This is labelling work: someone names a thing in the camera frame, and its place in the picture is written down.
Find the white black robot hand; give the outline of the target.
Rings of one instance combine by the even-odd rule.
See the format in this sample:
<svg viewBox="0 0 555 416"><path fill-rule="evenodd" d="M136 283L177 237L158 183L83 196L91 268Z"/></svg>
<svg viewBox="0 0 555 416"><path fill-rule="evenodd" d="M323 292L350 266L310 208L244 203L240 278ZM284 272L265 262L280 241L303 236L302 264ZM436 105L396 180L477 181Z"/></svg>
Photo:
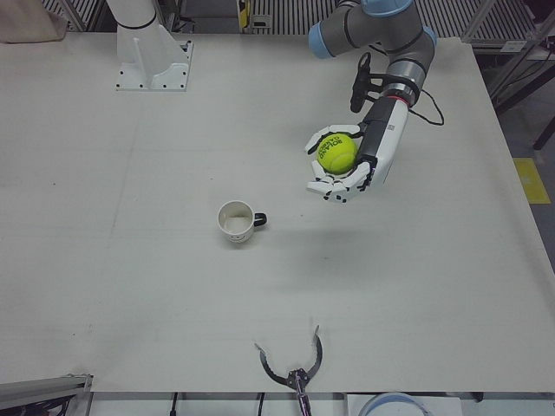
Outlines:
<svg viewBox="0 0 555 416"><path fill-rule="evenodd" d="M314 179L306 189L324 200L345 204L353 197L372 193L383 186L393 163L408 118L408 103L394 96L383 96L371 106L356 125L331 125L314 133L304 151L311 155L320 143L333 134L343 133L359 139L355 164L342 175L326 172L317 161L311 162Z"/></svg>

